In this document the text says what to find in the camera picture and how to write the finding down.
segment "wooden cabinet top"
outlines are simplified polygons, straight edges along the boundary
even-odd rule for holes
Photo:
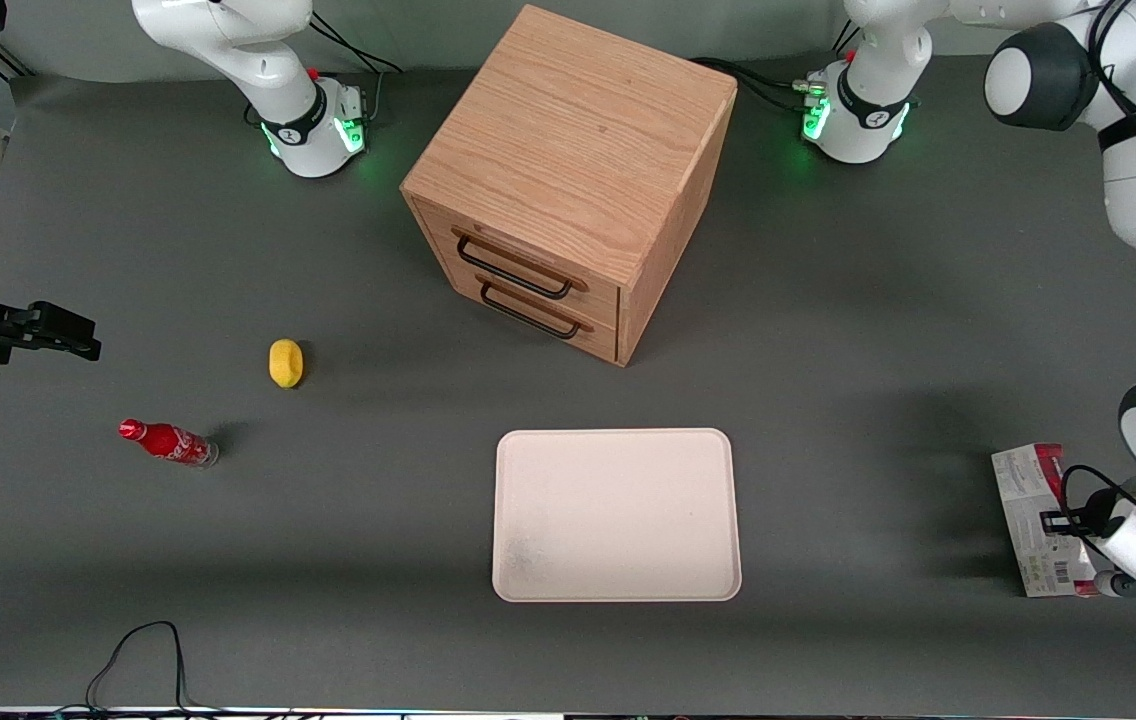
[[[736,91],[526,5],[403,189],[632,286]]]

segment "yellow sponge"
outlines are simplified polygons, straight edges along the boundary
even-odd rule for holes
[[[302,382],[302,349],[289,338],[270,345],[270,379],[279,387],[293,387]]]

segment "bottle cap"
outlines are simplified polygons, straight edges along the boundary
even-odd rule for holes
[[[142,439],[147,436],[147,424],[140,420],[124,420],[119,424],[119,437]]]

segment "white wall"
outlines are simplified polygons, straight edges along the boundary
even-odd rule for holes
[[[777,58],[825,49],[844,20],[837,0],[537,0],[553,12],[668,53]],[[478,67],[523,0],[315,0],[352,44],[406,68]],[[934,23],[938,53],[988,53],[1001,33]],[[289,43],[309,65],[353,69],[349,53],[304,32]],[[216,77],[153,44],[130,0],[9,0],[5,45],[45,74],[133,82]]]

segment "green led light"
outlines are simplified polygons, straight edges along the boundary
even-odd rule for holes
[[[804,135],[809,140],[816,140],[821,136],[821,131],[825,129],[825,119],[830,117],[830,101],[821,99],[818,104],[809,110],[809,117],[804,118]]]
[[[266,142],[270,143],[270,154],[279,158],[279,148],[275,146],[275,137],[270,136],[270,132],[266,128],[266,123],[261,124],[261,133],[266,136]]]
[[[892,131],[893,140],[897,140],[897,137],[901,137],[901,128],[907,124],[908,114],[910,114],[910,102],[907,102],[907,104],[903,106],[903,108],[901,109],[901,118],[897,119],[897,128]]]
[[[345,149],[350,151],[350,154],[356,154],[356,152],[364,150],[362,123],[359,120],[332,118],[332,127],[336,128],[336,132],[341,136],[341,142],[345,143]]]

